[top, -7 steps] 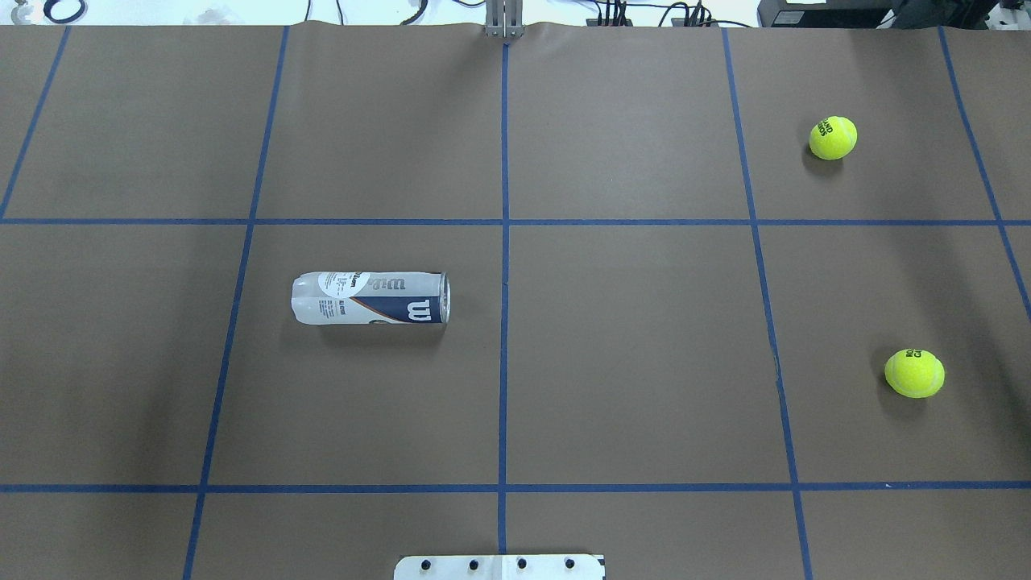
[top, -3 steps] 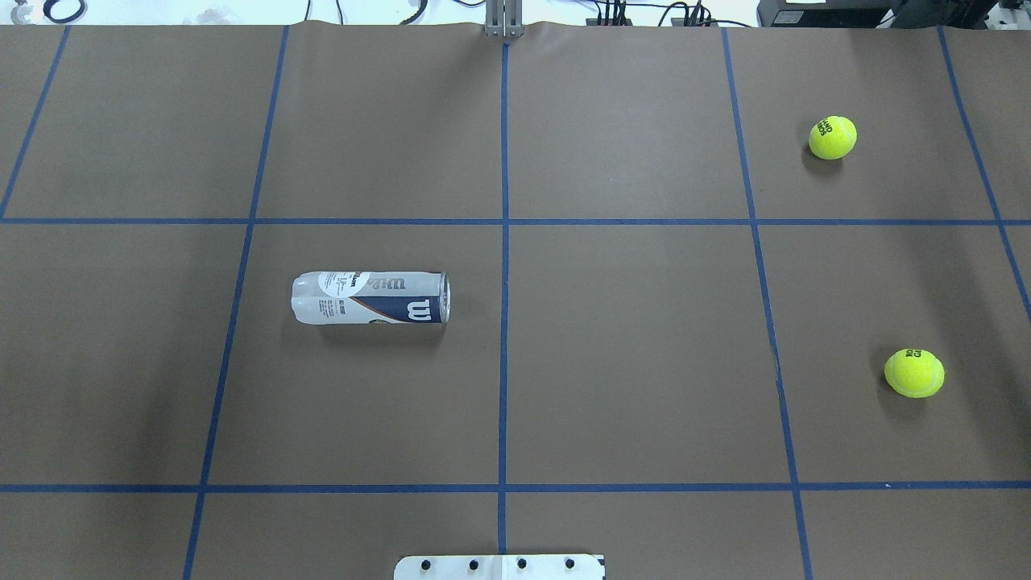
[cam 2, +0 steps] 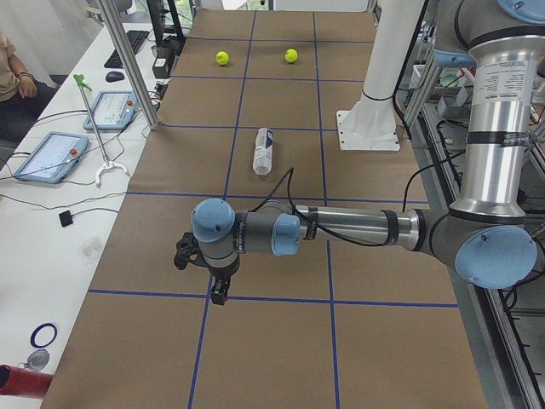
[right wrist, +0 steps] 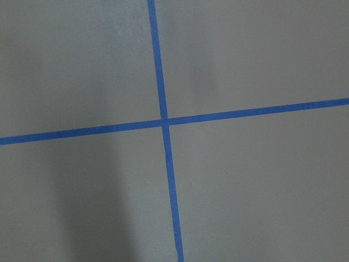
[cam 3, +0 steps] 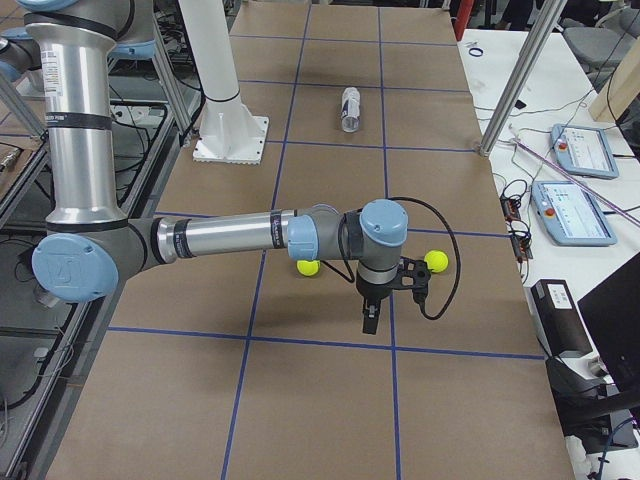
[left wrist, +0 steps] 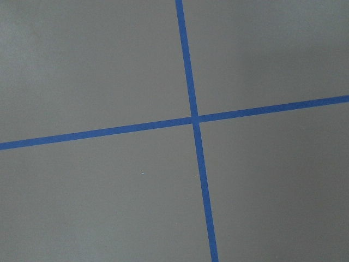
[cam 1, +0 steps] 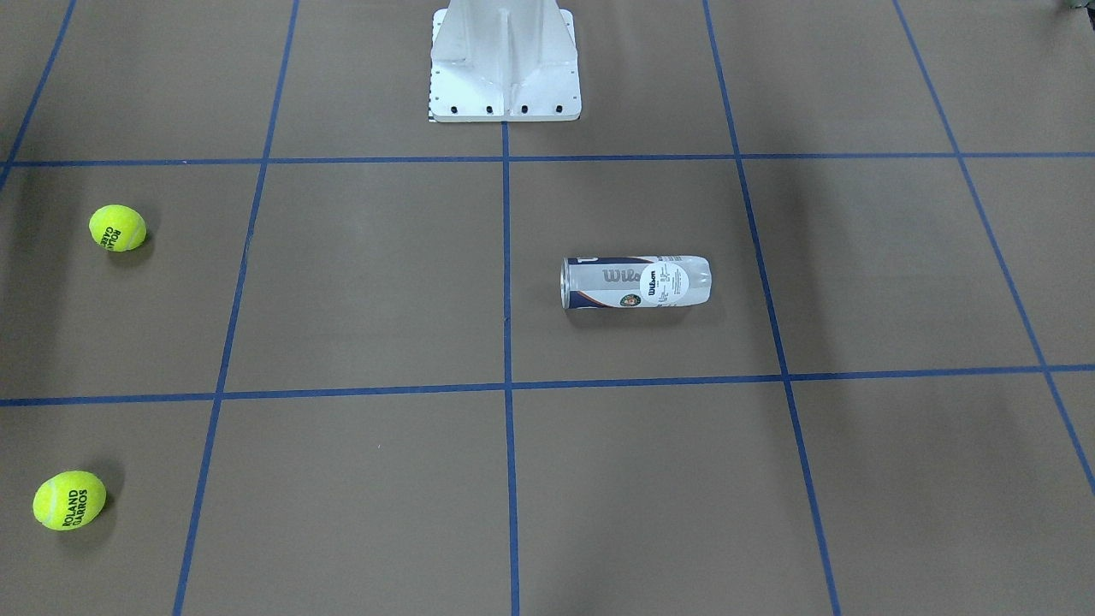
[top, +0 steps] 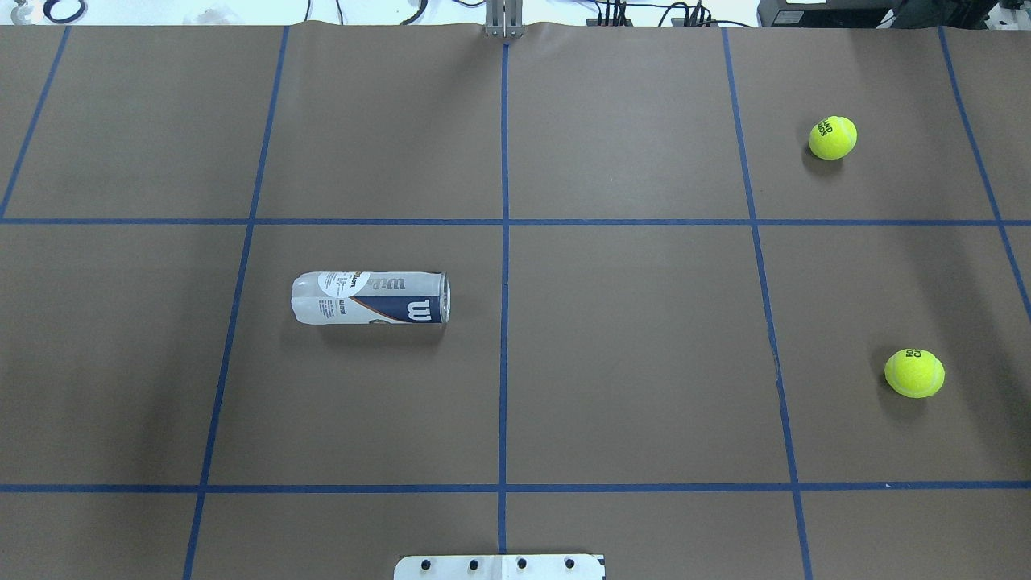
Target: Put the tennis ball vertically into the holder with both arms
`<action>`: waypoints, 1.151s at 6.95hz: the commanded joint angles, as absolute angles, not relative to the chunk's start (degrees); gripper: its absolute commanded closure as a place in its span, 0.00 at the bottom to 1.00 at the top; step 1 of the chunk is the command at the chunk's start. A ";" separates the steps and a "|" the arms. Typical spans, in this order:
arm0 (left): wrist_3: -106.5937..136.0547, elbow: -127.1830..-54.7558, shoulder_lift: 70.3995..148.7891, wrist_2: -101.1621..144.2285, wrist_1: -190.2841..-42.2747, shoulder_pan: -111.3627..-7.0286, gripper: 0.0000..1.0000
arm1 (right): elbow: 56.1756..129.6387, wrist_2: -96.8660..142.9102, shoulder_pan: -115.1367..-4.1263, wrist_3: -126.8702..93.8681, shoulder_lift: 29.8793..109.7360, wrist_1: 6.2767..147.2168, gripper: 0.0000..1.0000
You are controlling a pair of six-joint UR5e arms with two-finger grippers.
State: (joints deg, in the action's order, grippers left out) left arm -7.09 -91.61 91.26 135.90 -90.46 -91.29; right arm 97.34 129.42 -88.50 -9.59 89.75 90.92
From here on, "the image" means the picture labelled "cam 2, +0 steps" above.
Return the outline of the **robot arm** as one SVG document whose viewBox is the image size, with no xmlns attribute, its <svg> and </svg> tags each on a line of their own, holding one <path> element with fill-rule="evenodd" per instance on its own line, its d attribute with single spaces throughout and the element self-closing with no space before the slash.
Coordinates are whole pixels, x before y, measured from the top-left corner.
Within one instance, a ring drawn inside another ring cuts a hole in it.
<svg viewBox="0 0 545 409">
<path fill-rule="evenodd" d="M 436 60 L 474 66 L 472 108 L 459 198 L 434 210 L 356 210 L 265 199 L 234 210 L 206 199 L 177 243 L 175 265 L 207 268 L 211 300 L 223 304 L 244 253 L 294 255 L 303 240 L 339 239 L 363 247 L 399 245 L 433 256 L 468 283 L 503 289 L 519 283 L 542 251 L 524 228 L 517 202 L 530 137 L 537 65 L 544 52 L 541 1 L 442 1 Z"/>
</svg>

